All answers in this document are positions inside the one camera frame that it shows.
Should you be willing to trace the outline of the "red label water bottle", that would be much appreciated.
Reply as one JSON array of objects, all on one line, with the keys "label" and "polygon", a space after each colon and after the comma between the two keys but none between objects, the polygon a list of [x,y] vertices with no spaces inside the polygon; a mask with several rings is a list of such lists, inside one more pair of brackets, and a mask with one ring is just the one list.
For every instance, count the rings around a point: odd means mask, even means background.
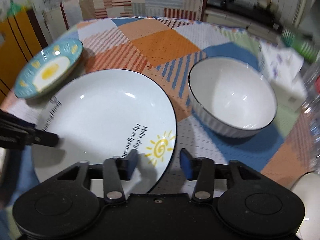
[{"label": "red label water bottle", "polygon": [[319,61],[307,64],[302,78],[306,91],[303,113],[308,117],[312,138],[310,167],[319,174]]}]

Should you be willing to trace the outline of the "wooden chair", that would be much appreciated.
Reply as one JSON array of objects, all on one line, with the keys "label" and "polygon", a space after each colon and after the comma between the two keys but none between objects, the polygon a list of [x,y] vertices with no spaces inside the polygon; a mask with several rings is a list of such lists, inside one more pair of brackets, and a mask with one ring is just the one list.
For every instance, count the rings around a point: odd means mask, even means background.
[{"label": "wooden chair", "polygon": [[33,9],[1,21],[1,101],[12,89],[22,68],[48,46]]}]

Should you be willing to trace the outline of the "blue fried egg plate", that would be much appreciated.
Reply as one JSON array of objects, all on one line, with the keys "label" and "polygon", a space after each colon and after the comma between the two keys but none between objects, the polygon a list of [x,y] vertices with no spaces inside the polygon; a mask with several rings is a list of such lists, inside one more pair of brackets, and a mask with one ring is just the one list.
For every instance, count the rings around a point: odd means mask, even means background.
[{"label": "blue fried egg plate", "polygon": [[33,99],[59,84],[78,64],[84,50],[76,38],[59,40],[41,50],[20,71],[13,86],[19,99]]}]

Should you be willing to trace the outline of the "white tissue pack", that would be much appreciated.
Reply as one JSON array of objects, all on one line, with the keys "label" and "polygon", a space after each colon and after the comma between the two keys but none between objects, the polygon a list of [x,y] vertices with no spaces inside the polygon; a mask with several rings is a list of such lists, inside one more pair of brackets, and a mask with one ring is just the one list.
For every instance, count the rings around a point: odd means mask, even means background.
[{"label": "white tissue pack", "polygon": [[259,71],[273,88],[277,102],[298,111],[307,97],[299,73],[304,59],[292,48],[278,48],[266,42],[259,45]]}]

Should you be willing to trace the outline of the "striped counter cloth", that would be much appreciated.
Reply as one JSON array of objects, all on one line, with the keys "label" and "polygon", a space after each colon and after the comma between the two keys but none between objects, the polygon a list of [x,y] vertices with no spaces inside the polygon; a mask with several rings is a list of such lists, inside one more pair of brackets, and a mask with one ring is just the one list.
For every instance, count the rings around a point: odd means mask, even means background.
[{"label": "striped counter cloth", "polygon": [[199,21],[203,0],[78,0],[85,20],[152,16]]}]

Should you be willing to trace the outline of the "pink bunny carrot plate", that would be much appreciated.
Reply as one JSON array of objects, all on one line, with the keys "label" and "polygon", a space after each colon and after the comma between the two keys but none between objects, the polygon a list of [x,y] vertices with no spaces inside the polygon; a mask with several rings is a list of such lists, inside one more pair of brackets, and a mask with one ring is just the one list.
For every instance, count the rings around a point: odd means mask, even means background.
[{"label": "pink bunny carrot plate", "polygon": [[37,124],[40,116],[40,110],[29,107],[24,100],[12,101],[4,111],[32,124]]}]

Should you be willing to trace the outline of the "white sun plate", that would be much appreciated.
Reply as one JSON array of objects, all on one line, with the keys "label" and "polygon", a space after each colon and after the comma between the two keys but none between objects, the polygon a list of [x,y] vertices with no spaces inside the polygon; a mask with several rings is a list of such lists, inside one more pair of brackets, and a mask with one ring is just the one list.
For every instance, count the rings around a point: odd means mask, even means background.
[{"label": "white sun plate", "polygon": [[33,165],[45,181],[79,161],[100,164],[135,149],[138,164],[125,194],[148,193],[174,155],[177,120],[165,91],[147,76],[100,70],[65,85],[40,113],[37,129],[55,133],[56,148],[33,145]]}]

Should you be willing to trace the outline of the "black gas stove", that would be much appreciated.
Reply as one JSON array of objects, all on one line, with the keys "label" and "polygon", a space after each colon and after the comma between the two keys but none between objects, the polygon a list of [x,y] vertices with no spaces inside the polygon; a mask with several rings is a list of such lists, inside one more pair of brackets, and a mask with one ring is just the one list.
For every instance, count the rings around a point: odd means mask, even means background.
[{"label": "black gas stove", "polygon": [[283,30],[276,5],[268,0],[258,0],[254,5],[236,0],[207,0],[206,6],[252,20],[278,33]]}]

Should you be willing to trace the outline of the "green plastic basket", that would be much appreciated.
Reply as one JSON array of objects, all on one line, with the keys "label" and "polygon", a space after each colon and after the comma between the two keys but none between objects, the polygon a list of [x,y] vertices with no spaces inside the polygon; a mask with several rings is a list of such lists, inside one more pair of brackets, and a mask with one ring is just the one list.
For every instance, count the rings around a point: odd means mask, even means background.
[{"label": "green plastic basket", "polygon": [[314,63],[319,56],[319,48],[305,35],[295,29],[284,27],[281,33],[281,41],[286,47],[293,48],[308,63]]}]

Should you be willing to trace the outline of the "white ribbed bowl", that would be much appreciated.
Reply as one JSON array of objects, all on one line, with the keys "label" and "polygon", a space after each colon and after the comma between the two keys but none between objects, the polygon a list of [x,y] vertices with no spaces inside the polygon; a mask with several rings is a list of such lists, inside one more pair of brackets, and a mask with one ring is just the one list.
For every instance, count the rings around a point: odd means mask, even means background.
[{"label": "white ribbed bowl", "polygon": [[211,57],[188,74],[189,99],[200,121],[228,138],[247,138],[272,124],[277,99],[267,79],[230,57]]},{"label": "white ribbed bowl", "polygon": [[291,187],[305,206],[304,219],[296,233],[300,239],[320,238],[320,182],[319,174],[309,172],[301,176]]}]

